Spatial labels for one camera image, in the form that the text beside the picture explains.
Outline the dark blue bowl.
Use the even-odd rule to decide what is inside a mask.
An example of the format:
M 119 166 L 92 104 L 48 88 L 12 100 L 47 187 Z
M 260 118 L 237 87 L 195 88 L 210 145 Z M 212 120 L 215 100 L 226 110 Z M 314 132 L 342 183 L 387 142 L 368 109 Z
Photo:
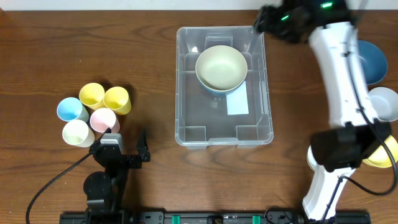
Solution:
M 212 88 L 207 87 L 206 85 L 204 85 L 202 82 L 200 82 L 200 85 L 209 93 L 211 93 L 212 95 L 216 95 L 216 96 L 226 96 L 228 94 L 232 94 L 234 91 L 238 90 L 241 86 L 244 86 L 246 84 L 245 81 L 243 81 L 242 83 L 240 83 L 236 88 L 230 89 L 230 90 L 214 90 Z
M 383 81 L 388 71 L 388 62 L 383 51 L 365 40 L 358 40 L 358 50 L 366 83 L 373 85 Z

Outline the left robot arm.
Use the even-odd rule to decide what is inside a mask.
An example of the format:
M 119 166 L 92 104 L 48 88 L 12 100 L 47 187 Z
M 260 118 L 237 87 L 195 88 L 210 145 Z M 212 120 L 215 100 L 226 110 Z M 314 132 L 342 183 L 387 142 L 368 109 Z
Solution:
M 123 154 L 123 146 L 122 136 L 109 128 L 90 146 L 89 153 L 104 171 L 90 174 L 83 184 L 89 209 L 112 212 L 120 209 L 129 171 L 140 169 L 144 162 L 150 161 L 145 131 L 136 144 L 137 154 Z

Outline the yellow bowl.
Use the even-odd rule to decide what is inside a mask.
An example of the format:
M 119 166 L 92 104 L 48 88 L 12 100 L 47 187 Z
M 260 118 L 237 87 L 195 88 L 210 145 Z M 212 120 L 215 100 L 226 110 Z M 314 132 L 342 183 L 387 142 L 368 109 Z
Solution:
M 385 144 L 392 153 L 395 162 L 397 162 L 397 151 L 398 151 L 397 141 L 393 136 L 389 136 L 385 140 Z M 388 168 L 392 166 L 392 163 L 387 155 L 387 152 L 382 146 L 379 146 L 367 159 L 363 159 L 363 162 L 369 166 L 378 167 L 378 168 Z

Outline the white bowl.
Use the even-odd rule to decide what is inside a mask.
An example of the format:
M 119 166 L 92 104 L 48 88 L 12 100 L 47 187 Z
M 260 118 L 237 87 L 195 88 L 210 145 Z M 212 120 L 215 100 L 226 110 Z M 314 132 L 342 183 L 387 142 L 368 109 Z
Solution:
M 315 160 L 315 158 L 313 156 L 312 147 L 311 146 L 308 147 L 308 151 L 307 151 L 307 164 L 311 168 L 312 171 L 315 171 L 315 168 L 317 166 L 317 162 L 316 162 L 316 160 Z

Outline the light grey bowl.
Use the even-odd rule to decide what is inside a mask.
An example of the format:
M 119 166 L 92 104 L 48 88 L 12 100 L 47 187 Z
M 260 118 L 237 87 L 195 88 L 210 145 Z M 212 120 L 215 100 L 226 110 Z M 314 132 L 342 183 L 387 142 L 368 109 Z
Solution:
M 376 87 L 369 91 L 373 108 L 381 121 L 397 120 L 397 93 L 386 87 Z

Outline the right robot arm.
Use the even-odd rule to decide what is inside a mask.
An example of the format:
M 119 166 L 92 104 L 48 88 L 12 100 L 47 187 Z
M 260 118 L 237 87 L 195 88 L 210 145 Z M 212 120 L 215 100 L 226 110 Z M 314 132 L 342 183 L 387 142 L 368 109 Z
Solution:
M 336 211 L 337 201 L 363 160 L 386 147 L 391 125 L 371 104 L 359 59 L 359 14 L 345 1 L 284 1 L 262 6 L 257 33 L 298 43 L 306 38 L 318 61 L 329 107 L 330 128 L 311 136 L 307 152 L 314 176 L 295 223 L 369 223 L 365 213 Z

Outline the beige bowl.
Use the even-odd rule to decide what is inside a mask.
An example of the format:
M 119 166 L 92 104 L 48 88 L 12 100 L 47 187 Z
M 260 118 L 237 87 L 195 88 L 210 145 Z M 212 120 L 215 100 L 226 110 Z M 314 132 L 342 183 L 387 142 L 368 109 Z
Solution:
M 230 90 L 242 83 L 248 73 L 248 63 L 238 50 L 216 45 L 202 52 L 195 64 L 200 82 L 214 90 Z

